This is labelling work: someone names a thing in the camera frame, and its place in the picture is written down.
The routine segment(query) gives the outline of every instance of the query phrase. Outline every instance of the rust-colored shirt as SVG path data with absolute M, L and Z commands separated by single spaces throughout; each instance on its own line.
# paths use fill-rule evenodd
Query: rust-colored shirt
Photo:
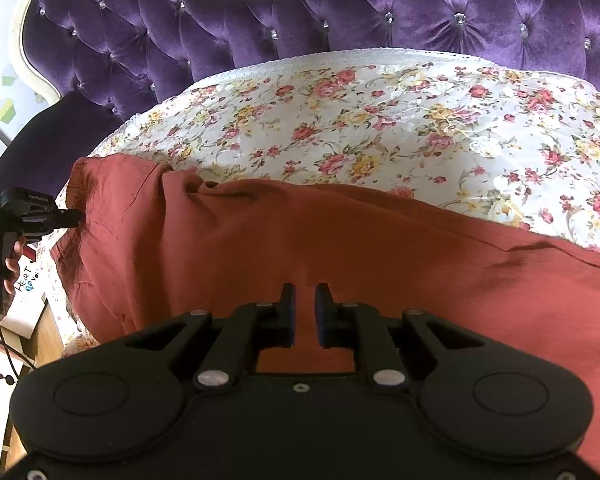
M 298 288 L 296 346 L 262 370 L 346 371 L 318 346 L 314 286 L 386 316 L 420 308 L 562 365 L 594 397 L 581 456 L 600 471 L 600 255 L 567 241 L 360 187 L 213 186 L 126 155 L 82 158 L 67 206 L 86 221 L 52 254 L 101 342 L 205 308 L 216 317 Z

